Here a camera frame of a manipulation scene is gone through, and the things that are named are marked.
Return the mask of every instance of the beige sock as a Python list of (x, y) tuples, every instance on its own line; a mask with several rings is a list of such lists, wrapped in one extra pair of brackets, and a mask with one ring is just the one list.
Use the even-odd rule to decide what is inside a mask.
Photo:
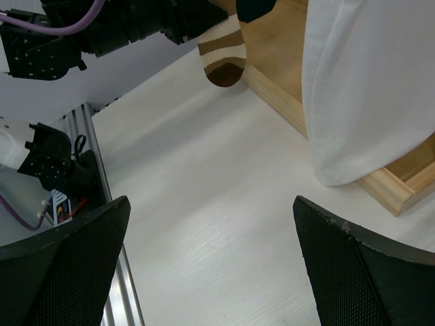
[(236, 0), (213, 0), (229, 18), (198, 39), (199, 54), (209, 81), (220, 87), (237, 83), (245, 70), (246, 47), (237, 18)]

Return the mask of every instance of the wooden box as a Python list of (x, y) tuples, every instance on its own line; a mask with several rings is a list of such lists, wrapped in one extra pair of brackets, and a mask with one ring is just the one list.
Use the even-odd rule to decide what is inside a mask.
[[(307, 137), (302, 109), (302, 51), (308, 0), (278, 0), (274, 10), (242, 23), (244, 81)], [(412, 152), (358, 180), (394, 215), (435, 190), (435, 134)]]

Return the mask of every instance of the white fabric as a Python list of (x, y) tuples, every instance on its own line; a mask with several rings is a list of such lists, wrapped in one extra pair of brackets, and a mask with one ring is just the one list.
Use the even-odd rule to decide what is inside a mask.
[(352, 182), (435, 130), (435, 1), (310, 0), (303, 102), (317, 177)]

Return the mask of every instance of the white table surface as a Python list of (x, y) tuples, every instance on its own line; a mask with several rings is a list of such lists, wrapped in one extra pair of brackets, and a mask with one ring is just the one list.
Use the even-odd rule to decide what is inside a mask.
[(435, 196), (400, 218), (357, 185), (324, 187), (308, 143), (243, 83), (211, 85), (193, 51), (94, 117), (147, 326), (319, 325), (299, 194), (435, 251)]

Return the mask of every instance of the purple cable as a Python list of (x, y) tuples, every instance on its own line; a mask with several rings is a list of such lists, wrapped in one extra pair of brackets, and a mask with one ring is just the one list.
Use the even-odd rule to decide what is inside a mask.
[(9, 205), (9, 202), (6, 201), (6, 199), (0, 195), (0, 203), (1, 205), (5, 208), (5, 210), (22, 226), (24, 226), (26, 229), (28, 229), (29, 231), (37, 231), (41, 228), (42, 222), (44, 221), (44, 217), (46, 216), (45, 213), (47, 212), (42, 212), (41, 217), (39, 218), (38, 224), (36, 226), (31, 226), (30, 224), (28, 224), (25, 220), (23, 220), (21, 218), (20, 215), (18, 215), (18, 213), (11, 207), (11, 205)]
[(67, 27), (60, 27), (60, 28), (44, 27), (36, 24), (31, 24), (30, 22), (25, 22), (23, 20), (1, 15), (1, 14), (0, 14), (0, 21), (18, 27), (22, 27), (24, 29), (28, 29), (33, 32), (46, 34), (46, 35), (71, 35), (83, 31), (86, 27), (88, 27), (89, 24), (100, 13), (101, 8), (103, 8), (104, 2), (105, 0), (94, 0), (92, 7), (89, 9), (86, 15), (84, 15), (84, 17), (78, 22), (76, 22), (75, 24)]

